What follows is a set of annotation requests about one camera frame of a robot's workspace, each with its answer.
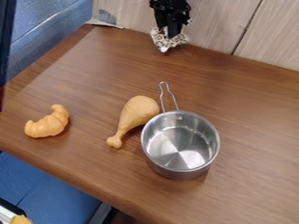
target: orange object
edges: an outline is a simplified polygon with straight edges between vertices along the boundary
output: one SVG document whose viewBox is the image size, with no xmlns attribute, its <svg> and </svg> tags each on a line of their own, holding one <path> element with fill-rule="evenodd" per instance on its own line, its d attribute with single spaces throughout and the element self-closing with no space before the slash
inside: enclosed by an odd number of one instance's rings
<svg viewBox="0 0 299 224">
<path fill-rule="evenodd" d="M 32 224 L 26 217 L 23 215 L 16 215 L 12 218 L 10 224 Z"/>
<path fill-rule="evenodd" d="M 62 105 L 51 106 L 53 111 L 38 122 L 28 121 L 24 127 L 24 133 L 29 137 L 53 137 L 61 133 L 68 123 L 70 114 Z"/>
<path fill-rule="evenodd" d="M 138 95 L 131 98 L 122 109 L 117 132 L 107 139 L 107 145 L 116 149 L 122 147 L 122 137 L 134 127 L 145 124 L 160 112 L 155 100 Z"/>
</svg>

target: stainless steel pan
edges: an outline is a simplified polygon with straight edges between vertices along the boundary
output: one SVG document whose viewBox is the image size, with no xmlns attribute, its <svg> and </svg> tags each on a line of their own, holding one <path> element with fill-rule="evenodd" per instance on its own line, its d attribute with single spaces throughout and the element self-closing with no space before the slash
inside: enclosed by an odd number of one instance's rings
<svg viewBox="0 0 299 224">
<path fill-rule="evenodd" d="M 177 110 L 165 112 L 163 85 Z M 219 153 L 220 139 L 215 127 L 204 117 L 179 110 L 167 82 L 160 82 L 163 113 L 143 128 L 141 142 L 149 165 L 169 179 L 194 179 L 207 171 Z"/>
</svg>

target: blue chair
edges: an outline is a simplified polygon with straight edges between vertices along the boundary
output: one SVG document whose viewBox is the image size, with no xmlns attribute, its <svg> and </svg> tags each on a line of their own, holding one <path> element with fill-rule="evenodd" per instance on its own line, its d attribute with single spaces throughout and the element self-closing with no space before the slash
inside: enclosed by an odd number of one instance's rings
<svg viewBox="0 0 299 224">
<path fill-rule="evenodd" d="M 8 80 L 79 29 L 91 12 L 92 0 L 17 0 Z M 99 205 L 104 205 L 1 151 L 0 198 L 22 208 L 37 224 L 88 223 Z M 93 223 L 101 223 L 102 215 L 97 220 L 93 218 Z"/>
<path fill-rule="evenodd" d="M 0 154 L 0 198 L 33 223 L 85 224 L 101 202 L 9 154 Z"/>
</svg>

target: wire handle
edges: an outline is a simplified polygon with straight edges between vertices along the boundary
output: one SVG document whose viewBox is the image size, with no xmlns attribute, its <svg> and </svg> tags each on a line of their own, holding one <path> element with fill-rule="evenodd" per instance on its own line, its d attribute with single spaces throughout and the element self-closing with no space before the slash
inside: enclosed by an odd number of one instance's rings
<svg viewBox="0 0 299 224">
<path fill-rule="evenodd" d="M 172 100 L 173 100 L 173 103 L 176 107 L 176 110 L 179 110 L 178 108 L 178 105 L 177 105 L 177 100 L 176 100 L 176 96 L 171 92 L 170 90 L 170 85 L 168 84 L 167 81 L 161 81 L 159 86 L 160 86 L 160 89 L 161 89 L 161 94 L 160 94 L 160 103 L 161 103 L 161 108 L 162 108 L 162 111 L 163 113 L 165 113 L 165 106 L 164 106 L 164 101 L 163 101 L 163 95 L 164 95 L 164 91 L 163 91 L 163 84 L 166 85 L 166 88 L 167 88 L 167 91 L 168 93 L 170 93 L 171 97 L 172 97 Z"/>
</svg>

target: beige wall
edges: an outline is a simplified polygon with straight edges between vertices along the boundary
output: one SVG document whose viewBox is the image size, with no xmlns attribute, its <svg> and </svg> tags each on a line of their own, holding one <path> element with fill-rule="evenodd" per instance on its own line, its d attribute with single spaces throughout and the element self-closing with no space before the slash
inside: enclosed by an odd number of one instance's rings
<svg viewBox="0 0 299 224">
<path fill-rule="evenodd" d="M 264 0 L 235 54 L 299 71 L 299 0 Z"/>
<path fill-rule="evenodd" d="M 192 44 L 299 70 L 299 0 L 188 2 L 193 23 L 184 30 Z M 94 0 L 95 18 L 98 9 L 132 30 L 148 33 L 156 25 L 149 0 Z"/>
<path fill-rule="evenodd" d="M 185 28 L 196 46 L 231 53 L 260 0 L 189 0 L 193 23 Z M 97 9 L 117 17 L 117 24 L 149 32 L 156 26 L 149 0 L 94 0 Z"/>
</svg>

